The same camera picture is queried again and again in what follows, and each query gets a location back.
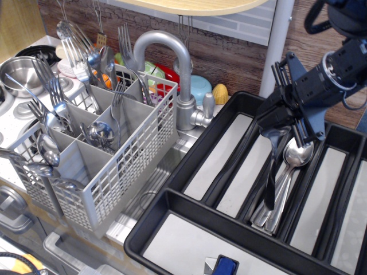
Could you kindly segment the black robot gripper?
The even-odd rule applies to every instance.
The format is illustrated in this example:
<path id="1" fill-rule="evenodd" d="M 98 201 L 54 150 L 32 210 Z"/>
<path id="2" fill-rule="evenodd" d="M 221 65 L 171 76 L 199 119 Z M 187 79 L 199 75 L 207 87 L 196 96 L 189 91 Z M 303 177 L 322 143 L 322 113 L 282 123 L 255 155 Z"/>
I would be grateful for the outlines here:
<path id="1" fill-rule="evenodd" d="M 256 120 L 261 133 L 269 130 L 292 130 L 299 147 L 325 138 L 326 94 L 330 81 L 322 61 L 306 70 L 293 52 L 288 52 L 277 70 L 288 70 L 280 88 L 257 109 Z"/>

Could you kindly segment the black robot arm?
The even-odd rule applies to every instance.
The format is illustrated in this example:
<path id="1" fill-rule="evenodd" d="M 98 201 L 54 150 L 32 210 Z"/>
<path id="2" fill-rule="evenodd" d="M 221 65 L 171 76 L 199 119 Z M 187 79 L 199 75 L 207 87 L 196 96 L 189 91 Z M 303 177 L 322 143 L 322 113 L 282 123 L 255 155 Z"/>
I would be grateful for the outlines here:
<path id="1" fill-rule="evenodd" d="M 326 111 L 366 87 L 366 1 L 316 1 L 304 28 L 308 34 L 333 28 L 345 40 L 310 71 L 293 52 L 274 63 L 277 87 L 256 114 L 260 133 L 272 148 L 288 132 L 299 147 L 323 140 Z"/>

